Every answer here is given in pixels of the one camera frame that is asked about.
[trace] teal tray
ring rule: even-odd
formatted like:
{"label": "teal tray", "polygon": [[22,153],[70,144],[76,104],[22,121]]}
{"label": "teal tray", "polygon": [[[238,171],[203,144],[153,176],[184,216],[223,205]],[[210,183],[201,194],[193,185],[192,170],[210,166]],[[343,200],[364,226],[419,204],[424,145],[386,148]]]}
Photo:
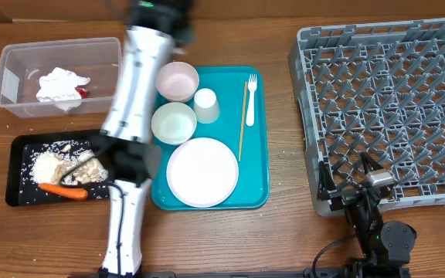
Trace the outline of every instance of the teal tray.
{"label": "teal tray", "polygon": [[[249,66],[208,66],[196,69],[200,76],[199,89],[209,88],[216,92],[221,114],[212,124],[197,123],[193,138],[209,137],[223,142],[235,154],[236,160],[238,160],[245,81],[248,81],[251,73],[256,73],[258,76],[255,92],[255,124],[252,127],[245,125],[241,162],[238,163],[238,183],[224,202],[213,207],[193,208],[183,204],[169,189],[166,178],[169,158],[177,146],[163,144],[155,139],[155,144],[162,148],[162,160],[158,176],[152,183],[152,199],[159,208],[165,210],[258,208],[267,201],[270,191],[262,76]],[[158,94],[157,107],[167,102]],[[187,104],[193,108],[193,100]]]}

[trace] wooden table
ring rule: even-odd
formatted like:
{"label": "wooden table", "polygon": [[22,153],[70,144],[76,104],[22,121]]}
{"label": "wooden table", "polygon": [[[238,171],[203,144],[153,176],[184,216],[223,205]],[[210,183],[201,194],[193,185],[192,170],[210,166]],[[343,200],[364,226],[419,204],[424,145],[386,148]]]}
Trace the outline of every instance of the wooden table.
{"label": "wooden table", "polygon": [[[194,22],[197,43],[183,57],[196,66],[250,65],[263,76],[267,109],[269,201],[259,209],[165,212],[148,206],[142,232],[144,270],[177,273],[302,270],[324,246],[352,233],[343,218],[312,208],[304,163],[304,131],[294,102],[287,54],[299,28],[381,22],[384,18],[252,19]],[[114,22],[0,24],[0,55],[8,44],[116,36]],[[104,258],[109,202],[31,207],[5,204],[10,144],[20,134],[98,128],[105,114],[20,119],[0,108],[0,277],[65,277],[92,273]],[[409,265],[414,277],[445,277],[445,207],[384,214],[419,235]],[[330,250],[319,266],[360,256],[355,240]]]}

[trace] orange carrot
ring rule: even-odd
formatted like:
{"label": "orange carrot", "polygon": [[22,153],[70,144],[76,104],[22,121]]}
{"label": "orange carrot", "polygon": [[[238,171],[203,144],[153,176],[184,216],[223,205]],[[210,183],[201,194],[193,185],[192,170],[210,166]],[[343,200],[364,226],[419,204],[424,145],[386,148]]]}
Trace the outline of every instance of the orange carrot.
{"label": "orange carrot", "polygon": [[63,197],[71,198],[73,200],[81,201],[87,199],[89,195],[87,190],[82,188],[66,188],[61,185],[53,184],[39,184],[39,188],[47,192],[51,192],[57,195],[62,195]]}

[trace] gray plastic rack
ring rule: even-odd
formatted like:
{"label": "gray plastic rack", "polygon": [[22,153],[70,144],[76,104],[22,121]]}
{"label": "gray plastic rack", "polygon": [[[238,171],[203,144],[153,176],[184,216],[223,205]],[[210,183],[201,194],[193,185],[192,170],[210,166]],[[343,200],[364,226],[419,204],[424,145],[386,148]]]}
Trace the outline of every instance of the gray plastic rack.
{"label": "gray plastic rack", "polygon": [[303,28],[288,57],[315,211],[318,162],[338,190],[365,177],[360,152],[397,181],[381,211],[445,205],[445,19]]}

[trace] white napkin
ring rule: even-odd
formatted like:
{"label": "white napkin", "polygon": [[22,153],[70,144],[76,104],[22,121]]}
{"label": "white napkin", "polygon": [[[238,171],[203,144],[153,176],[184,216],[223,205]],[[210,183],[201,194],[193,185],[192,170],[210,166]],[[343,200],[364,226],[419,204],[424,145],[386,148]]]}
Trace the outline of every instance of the white napkin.
{"label": "white napkin", "polygon": [[[37,92],[37,100],[59,101],[59,100],[81,100],[81,95],[75,90],[77,86],[83,86],[90,82],[90,78],[77,76],[76,73],[69,70],[56,67],[47,76],[39,79],[40,90]],[[68,112],[74,107],[78,107],[80,101],[76,103],[56,104],[56,106]]]}

